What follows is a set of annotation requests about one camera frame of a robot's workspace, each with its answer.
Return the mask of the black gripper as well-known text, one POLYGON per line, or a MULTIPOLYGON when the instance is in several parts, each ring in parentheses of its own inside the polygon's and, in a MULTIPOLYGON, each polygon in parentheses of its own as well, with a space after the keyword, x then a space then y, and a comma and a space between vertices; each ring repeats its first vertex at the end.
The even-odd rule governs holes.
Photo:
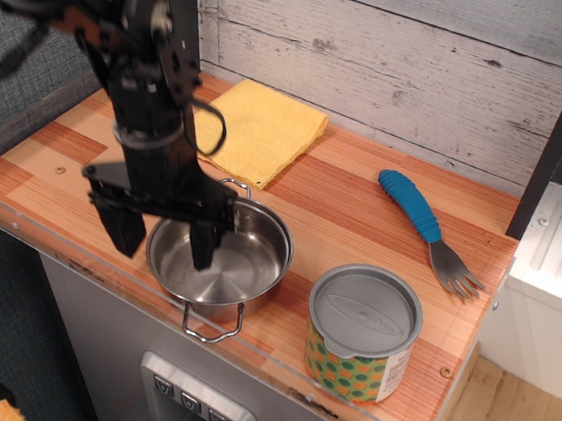
POLYGON ((222 234, 236 230, 236 193, 199 166, 192 106, 135 107, 116 104, 113 133, 122 162, 85 166, 82 174, 103 227, 116 250, 132 258, 146 237, 140 213, 192 223, 196 270, 212 265, 222 234))

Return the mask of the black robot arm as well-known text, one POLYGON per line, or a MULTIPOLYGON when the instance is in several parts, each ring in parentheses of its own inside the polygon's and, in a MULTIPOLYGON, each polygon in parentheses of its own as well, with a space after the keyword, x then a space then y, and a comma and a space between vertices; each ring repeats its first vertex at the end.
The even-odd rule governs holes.
POLYGON ((185 221, 196 269, 234 228, 236 195, 199 167, 193 111, 199 65, 177 34, 168 0, 0 0, 34 28, 0 58, 13 74, 50 29, 70 33, 114 109, 122 163, 88 165, 90 198, 117 250, 137 251, 146 215, 185 221))

